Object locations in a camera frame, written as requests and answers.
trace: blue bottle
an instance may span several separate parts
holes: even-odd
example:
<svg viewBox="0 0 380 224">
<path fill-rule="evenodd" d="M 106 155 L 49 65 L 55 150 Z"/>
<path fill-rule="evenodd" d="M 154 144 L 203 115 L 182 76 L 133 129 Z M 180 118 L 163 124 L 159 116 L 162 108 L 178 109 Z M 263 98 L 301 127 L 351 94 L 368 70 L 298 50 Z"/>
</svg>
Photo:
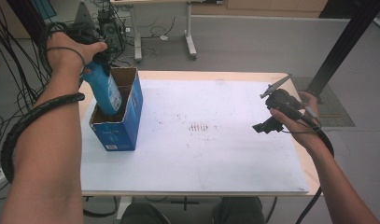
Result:
<svg viewBox="0 0 380 224">
<path fill-rule="evenodd" d="M 122 97 L 118 90 L 114 78 L 106 74 L 105 69 L 99 63 L 91 62 L 87 65 L 91 69 L 90 74 L 83 74 L 82 77 L 87 81 L 97 104 L 105 115 L 115 115 L 120 111 Z"/>
</svg>

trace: wooden cabinet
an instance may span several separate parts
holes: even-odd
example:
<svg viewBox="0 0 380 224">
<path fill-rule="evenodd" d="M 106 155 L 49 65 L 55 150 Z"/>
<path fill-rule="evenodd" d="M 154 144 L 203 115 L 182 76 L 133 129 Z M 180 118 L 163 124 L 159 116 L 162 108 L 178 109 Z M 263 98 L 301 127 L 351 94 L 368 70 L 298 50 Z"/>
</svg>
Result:
<svg viewBox="0 0 380 224">
<path fill-rule="evenodd" d="M 224 0 L 194 4 L 192 14 L 317 18 L 328 0 Z"/>
</svg>

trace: person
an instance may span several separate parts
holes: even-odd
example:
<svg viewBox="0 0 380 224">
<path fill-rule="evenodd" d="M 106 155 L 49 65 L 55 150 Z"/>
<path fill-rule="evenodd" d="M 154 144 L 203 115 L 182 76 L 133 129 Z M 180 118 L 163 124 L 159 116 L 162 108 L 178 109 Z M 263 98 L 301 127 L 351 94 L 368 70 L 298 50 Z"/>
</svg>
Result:
<svg viewBox="0 0 380 224">
<path fill-rule="evenodd" d="M 48 48 L 67 47 L 89 63 L 105 43 L 81 45 L 63 33 L 55 33 Z M 83 69 L 81 57 L 69 49 L 48 52 L 52 76 L 35 105 L 78 91 Z M 317 112 L 317 99 L 301 92 Z M 326 146 L 309 128 L 271 109 L 311 156 L 333 223 L 379 223 L 355 192 Z M 1 223 L 82 223 L 80 186 L 81 130 L 78 103 L 63 105 L 32 123 L 16 146 L 15 177 L 4 206 Z"/>
</svg>

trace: hand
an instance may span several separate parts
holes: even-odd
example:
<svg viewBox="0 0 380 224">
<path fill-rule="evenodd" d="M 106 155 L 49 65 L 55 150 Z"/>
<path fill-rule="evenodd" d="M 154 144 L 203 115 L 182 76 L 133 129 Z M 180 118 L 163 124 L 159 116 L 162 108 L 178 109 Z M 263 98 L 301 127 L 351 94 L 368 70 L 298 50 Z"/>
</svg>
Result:
<svg viewBox="0 0 380 224">
<path fill-rule="evenodd" d="M 317 98 L 313 96 L 312 94 L 309 94 L 304 91 L 298 92 L 301 99 L 303 101 L 306 101 L 304 105 L 309 106 L 316 114 L 317 113 Z M 284 115 L 282 112 L 271 109 L 270 110 L 271 115 L 279 120 L 282 124 L 284 124 L 289 131 L 292 133 L 292 136 L 295 138 L 295 140 L 300 143 L 303 147 L 305 147 L 308 152 L 315 146 L 318 146 L 319 144 L 323 144 L 321 139 L 318 137 L 318 135 L 306 124 L 303 123 L 301 120 L 292 120 L 289 119 L 286 115 Z M 309 118 L 312 118 L 307 112 L 305 113 L 306 116 Z"/>
<path fill-rule="evenodd" d="M 47 49 L 65 47 L 77 51 L 85 61 L 85 64 L 91 62 L 93 55 L 102 52 L 107 48 L 106 43 L 98 42 L 91 45 L 82 45 L 71 39 L 63 32 L 54 33 L 48 43 Z M 84 62 L 81 57 L 70 49 L 51 49 L 48 51 L 47 56 L 52 71 L 58 69 L 68 69 L 77 71 L 78 74 L 82 71 Z"/>
</svg>

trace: person's right arm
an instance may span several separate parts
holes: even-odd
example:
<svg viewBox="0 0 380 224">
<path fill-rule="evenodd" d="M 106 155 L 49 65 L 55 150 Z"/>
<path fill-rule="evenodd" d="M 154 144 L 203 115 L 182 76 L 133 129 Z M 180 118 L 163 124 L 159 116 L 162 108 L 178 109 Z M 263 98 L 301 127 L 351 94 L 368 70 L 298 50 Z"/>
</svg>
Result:
<svg viewBox="0 0 380 224">
<path fill-rule="evenodd" d="M 317 99 L 306 92 L 300 92 L 302 98 L 308 100 L 310 106 L 317 112 Z M 316 169 L 320 186 L 324 193 L 327 207 L 333 223 L 379 223 L 375 215 L 359 197 L 347 180 L 323 141 L 310 128 L 289 119 L 278 110 L 271 109 L 272 116 L 283 123 L 293 134 L 293 137 L 311 156 Z"/>
</svg>

